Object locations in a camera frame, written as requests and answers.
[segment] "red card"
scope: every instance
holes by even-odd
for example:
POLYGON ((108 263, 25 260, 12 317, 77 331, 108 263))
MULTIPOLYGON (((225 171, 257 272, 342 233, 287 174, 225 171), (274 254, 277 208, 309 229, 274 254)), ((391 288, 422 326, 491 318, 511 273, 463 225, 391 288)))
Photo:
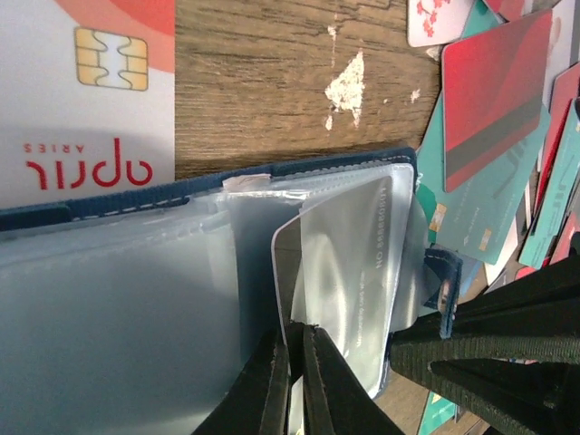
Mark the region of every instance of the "red card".
POLYGON ((578 96, 579 92, 580 63, 577 63, 566 72, 560 74, 554 82, 552 102, 550 104, 550 116, 552 119, 546 134, 542 172, 540 173, 540 180, 537 182, 536 213, 546 194, 547 182, 550 180, 550 175, 552 174, 552 167, 554 166, 554 160, 556 160, 560 139, 562 139, 562 132, 566 124, 570 103, 578 96))
POLYGON ((446 191, 536 129, 551 24, 542 11, 443 51, 446 191))
POLYGON ((525 0, 487 0, 486 4, 496 14, 508 21, 517 20, 524 14, 525 0))
POLYGON ((516 280, 523 278, 524 276, 532 275, 534 272, 536 272, 536 269, 534 267, 529 266, 522 267, 516 272, 516 280))

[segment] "april logo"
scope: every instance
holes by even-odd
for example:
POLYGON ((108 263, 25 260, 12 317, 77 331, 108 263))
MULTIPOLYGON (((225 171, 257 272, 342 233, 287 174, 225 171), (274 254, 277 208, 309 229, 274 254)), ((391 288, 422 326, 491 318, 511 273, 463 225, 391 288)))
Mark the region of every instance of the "april logo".
MULTIPOLYGON (((44 145, 39 144, 37 148, 33 148, 30 143, 25 143, 24 152, 33 153, 35 150, 37 152, 44 154, 47 152, 61 152, 64 154, 77 153, 82 157, 82 152, 84 150, 84 145, 44 145)), ((113 140, 113 160, 101 160, 98 161, 92 168, 89 167, 85 159, 79 159, 76 162, 77 171, 75 174, 67 172, 64 170, 64 163, 62 160, 56 160, 54 162, 54 167, 49 168, 37 161, 28 159, 26 161, 26 167, 32 169, 38 178, 40 190, 53 189, 53 186, 49 184, 49 175, 55 174, 56 183, 55 187, 59 190, 64 189, 77 189, 83 186, 88 180, 92 179, 97 186, 102 188, 112 188, 117 186, 123 176, 133 185, 133 186, 145 186, 149 184, 153 178, 153 168, 151 165, 144 160, 139 160, 138 166, 141 167, 140 172, 145 172, 143 178, 137 178, 135 176, 134 162, 132 160, 122 161, 121 156, 121 140, 119 138, 114 138, 113 140), (106 179, 102 175, 102 171, 110 166, 113 166, 113 176, 110 179, 106 179)))

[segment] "card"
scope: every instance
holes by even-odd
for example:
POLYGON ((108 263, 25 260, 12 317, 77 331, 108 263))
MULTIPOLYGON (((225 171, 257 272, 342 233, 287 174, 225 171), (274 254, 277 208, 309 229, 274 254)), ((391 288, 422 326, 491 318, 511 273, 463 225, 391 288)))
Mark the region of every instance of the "card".
POLYGON ((0 208, 174 180, 175 0, 8 1, 0 208))
POLYGON ((440 101, 425 133, 417 159, 417 198, 429 222, 430 241, 485 263, 496 264, 537 152, 544 143, 549 114, 542 110, 538 128, 467 183, 445 192, 442 176, 442 115, 440 101))
POLYGON ((429 392, 423 418, 420 421, 418 435, 430 435, 455 416, 455 403, 429 392))
POLYGON ((558 0, 486 0, 486 3, 489 9, 505 20, 514 21, 523 15, 550 9, 558 3, 558 0))
POLYGON ((580 231, 580 215, 574 212, 571 213, 565 221, 564 229, 556 243, 554 254, 550 258, 550 265, 569 257, 572 237, 578 231, 580 231))
POLYGON ((527 15, 443 50, 446 191, 537 128, 551 16, 527 15))
POLYGON ((468 410, 466 410, 465 408, 461 407, 461 406, 456 406, 455 409, 455 416, 453 417, 453 420, 456 423, 459 423, 461 421, 461 419, 463 418, 463 416, 466 414, 468 410))
POLYGON ((422 47, 458 40, 474 3, 475 0, 409 0, 409 45, 422 47))
POLYGON ((554 170, 547 184, 546 197, 535 230, 526 239, 519 262, 539 269, 542 267, 554 237, 558 234, 566 212, 568 199, 580 166, 580 100, 571 103, 562 140, 558 147, 554 170))
POLYGON ((580 0, 560 0, 552 10, 550 42, 542 102, 550 107, 554 81, 578 62, 580 51, 580 0))
POLYGON ((572 237, 580 231, 580 177, 576 175, 575 186, 570 195, 570 200, 566 206, 564 219, 565 223, 562 230, 558 233, 559 239, 556 243, 554 253, 550 258, 550 265, 562 261, 569 257, 570 246, 572 244, 572 237))
POLYGON ((518 240, 519 237, 517 233, 517 220, 514 218, 511 223, 511 227, 509 227, 506 242, 504 243, 504 246, 501 248, 501 252, 499 253, 498 261, 494 265, 491 265, 490 263, 484 264, 488 285, 491 285, 501 275, 501 272, 505 269, 509 259, 514 254, 514 252, 516 252, 518 240))
POLYGON ((483 265, 482 262, 471 258, 470 256, 463 256, 459 254, 459 258, 463 261, 463 267, 461 268, 461 287, 459 288, 459 296, 465 296, 473 281, 478 276, 479 269, 483 265))
POLYGON ((486 3, 493 12, 501 15, 505 20, 513 21, 526 13, 526 3, 530 2, 525 0, 486 0, 486 3))
POLYGON ((495 281, 493 281, 488 289, 483 292, 484 295, 486 295, 487 293, 491 293, 494 292, 496 290, 498 290, 500 287, 503 287, 504 285, 508 285, 509 280, 508 280, 508 271, 506 269, 502 270, 498 277, 495 279, 495 281))
POLYGON ((536 213, 539 211, 544 195, 546 194, 547 183, 552 174, 552 168, 556 159, 558 145, 562 139, 562 133, 566 124, 570 102, 575 100, 580 92, 580 63, 560 74, 554 84, 552 104, 550 105, 550 128, 547 131, 546 142, 544 144, 544 160, 542 171, 537 182, 536 191, 536 213))
POLYGON ((529 182, 526 186, 526 193, 522 198, 521 202, 519 203, 519 207, 517 208, 516 217, 511 223, 511 227, 509 228, 509 232, 507 233, 506 242, 499 253, 498 261, 495 265, 491 265, 489 263, 485 263, 485 271, 486 271, 486 279, 488 281, 488 285, 492 285, 494 281, 498 280, 498 277, 502 273, 502 271, 508 265, 509 260, 511 259, 514 252, 516 252, 517 247, 524 241, 526 238, 526 232, 529 228, 530 218, 528 218, 529 211, 529 182))
POLYGON ((528 276, 528 275, 532 275, 534 272, 536 272, 536 269, 534 267, 522 267, 521 269, 519 269, 516 272, 516 279, 520 279, 523 278, 524 276, 528 276))
POLYGON ((402 213, 409 213, 400 192, 392 194, 398 186, 393 177, 383 177, 340 191, 301 210, 271 241, 283 331, 290 320, 319 324, 371 397, 381 385, 401 267, 404 236, 393 222, 401 217, 406 228, 402 213), (346 209, 355 211, 345 214, 346 209))

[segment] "wooden table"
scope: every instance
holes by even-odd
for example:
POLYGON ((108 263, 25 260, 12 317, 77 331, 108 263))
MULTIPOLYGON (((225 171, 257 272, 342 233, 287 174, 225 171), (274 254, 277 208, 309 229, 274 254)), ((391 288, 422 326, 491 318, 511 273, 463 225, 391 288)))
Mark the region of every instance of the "wooden table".
MULTIPOLYGON (((418 147, 440 90, 426 48, 408 46, 402 0, 178 0, 178 177, 401 140, 418 147), (325 89, 358 53, 356 126, 325 89)), ((395 375, 379 403, 412 434, 426 397, 395 375)), ((463 434, 476 420, 442 433, 463 434)))

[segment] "card holder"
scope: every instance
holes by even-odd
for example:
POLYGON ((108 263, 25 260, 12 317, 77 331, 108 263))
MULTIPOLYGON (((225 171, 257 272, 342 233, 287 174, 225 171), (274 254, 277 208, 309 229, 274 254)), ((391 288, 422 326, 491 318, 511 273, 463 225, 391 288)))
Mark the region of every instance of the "card holder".
POLYGON ((397 166, 412 194, 414 165, 391 149, 0 210, 0 432, 190 433, 279 324, 275 231, 397 166))
POLYGON ((201 421, 219 403, 242 363, 227 214, 12 236, 0 244, 3 433, 201 421))

